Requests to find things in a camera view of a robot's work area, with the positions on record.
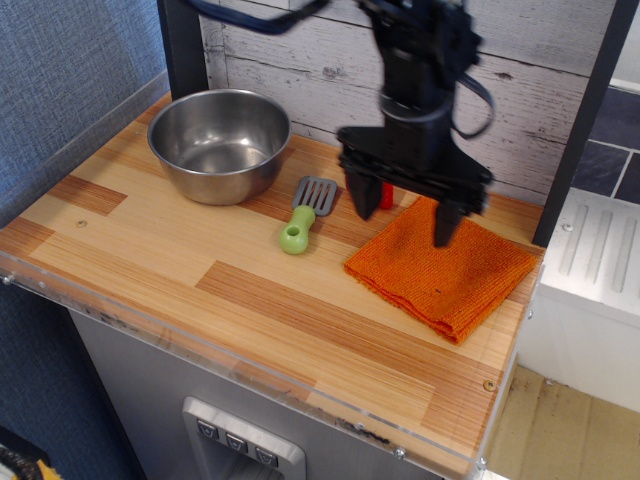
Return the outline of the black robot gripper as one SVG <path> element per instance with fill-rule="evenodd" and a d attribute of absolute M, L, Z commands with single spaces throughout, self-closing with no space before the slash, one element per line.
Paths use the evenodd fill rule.
<path fill-rule="evenodd" d="M 384 182 L 440 202 L 434 246 L 446 247 L 463 215 L 481 214 L 493 175 L 452 138 L 452 111 L 422 117 L 385 116 L 380 127 L 343 127 L 340 165 L 356 213 L 368 220 L 379 208 Z"/>

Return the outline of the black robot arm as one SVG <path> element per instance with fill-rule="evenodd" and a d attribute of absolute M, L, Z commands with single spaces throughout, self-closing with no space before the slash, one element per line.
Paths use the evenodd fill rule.
<path fill-rule="evenodd" d="M 461 1 L 362 1 L 383 62 L 381 127 L 343 127 L 340 165 L 357 214 L 368 219 L 390 184 L 437 201 L 434 244 L 449 244 L 463 217 L 481 213 L 492 173 L 454 141 L 456 87 L 486 102 L 467 71 L 481 38 Z"/>

